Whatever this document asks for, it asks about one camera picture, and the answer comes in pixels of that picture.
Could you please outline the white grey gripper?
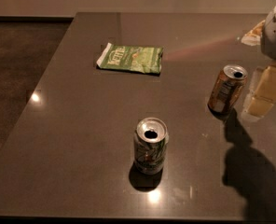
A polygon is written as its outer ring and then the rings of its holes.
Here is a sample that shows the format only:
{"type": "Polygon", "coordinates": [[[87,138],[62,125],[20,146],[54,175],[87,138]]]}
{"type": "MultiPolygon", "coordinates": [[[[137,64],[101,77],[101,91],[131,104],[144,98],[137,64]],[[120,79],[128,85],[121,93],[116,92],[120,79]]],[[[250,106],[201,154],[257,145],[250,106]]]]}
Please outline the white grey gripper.
{"type": "MultiPolygon", "coordinates": [[[[276,60],[276,6],[265,20],[259,22],[241,39],[247,46],[259,46],[276,60]]],[[[257,67],[250,80],[249,92],[243,103],[241,117],[247,121],[264,118],[276,104],[276,61],[267,67],[257,67]]]]}

